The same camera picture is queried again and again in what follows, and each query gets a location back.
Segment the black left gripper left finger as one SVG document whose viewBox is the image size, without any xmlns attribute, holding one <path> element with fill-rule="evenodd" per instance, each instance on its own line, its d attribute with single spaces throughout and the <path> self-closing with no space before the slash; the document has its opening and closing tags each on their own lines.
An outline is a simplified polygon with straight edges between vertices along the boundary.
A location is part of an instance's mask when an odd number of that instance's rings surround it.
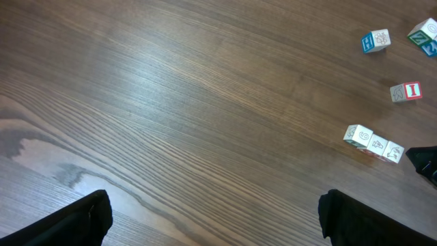
<svg viewBox="0 0 437 246">
<path fill-rule="evenodd" d="M 112 225 L 110 199 L 100 189 L 3 237 L 1 246 L 100 246 Z"/>
</svg>

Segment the red I wooden block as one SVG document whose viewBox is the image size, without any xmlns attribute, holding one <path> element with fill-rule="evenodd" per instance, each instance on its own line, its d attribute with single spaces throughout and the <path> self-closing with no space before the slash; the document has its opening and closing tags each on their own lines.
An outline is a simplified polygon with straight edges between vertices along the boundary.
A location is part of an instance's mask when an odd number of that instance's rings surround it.
<svg viewBox="0 0 437 246">
<path fill-rule="evenodd" d="M 417 100 L 423 97 L 419 81 L 402 83 L 390 88 L 391 99 L 394 103 Z"/>
</svg>

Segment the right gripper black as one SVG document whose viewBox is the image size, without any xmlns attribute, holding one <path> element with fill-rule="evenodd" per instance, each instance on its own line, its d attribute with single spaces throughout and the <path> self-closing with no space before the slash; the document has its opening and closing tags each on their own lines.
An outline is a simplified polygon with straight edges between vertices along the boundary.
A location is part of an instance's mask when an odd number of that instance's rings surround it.
<svg viewBox="0 0 437 246">
<path fill-rule="evenodd" d="M 416 173 L 436 186 L 436 146 L 410 148 L 406 156 L 414 165 Z"/>
</svg>

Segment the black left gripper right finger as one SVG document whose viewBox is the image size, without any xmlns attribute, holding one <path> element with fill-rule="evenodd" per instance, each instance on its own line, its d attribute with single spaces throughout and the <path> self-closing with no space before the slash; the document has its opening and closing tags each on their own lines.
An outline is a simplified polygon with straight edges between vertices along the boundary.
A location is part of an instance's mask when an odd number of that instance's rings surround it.
<svg viewBox="0 0 437 246">
<path fill-rule="evenodd" d="M 321 195 L 318 215 L 324 238 L 342 246 L 436 246 L 436 240 L 331 189 Z"/>
</svg>

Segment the green number six block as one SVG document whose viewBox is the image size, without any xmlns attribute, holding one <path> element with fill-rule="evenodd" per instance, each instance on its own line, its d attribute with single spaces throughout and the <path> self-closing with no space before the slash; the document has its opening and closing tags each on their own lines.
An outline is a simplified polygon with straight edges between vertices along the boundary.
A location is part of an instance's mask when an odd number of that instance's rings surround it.
<svg viewBox="0 0 437 246">
<path fill-rule="evenodd" d="M 373 131 L 360 124 L 349 125 L 343 140 L 357 148 L 366 148 L 369 144 Z"/>
</svg>

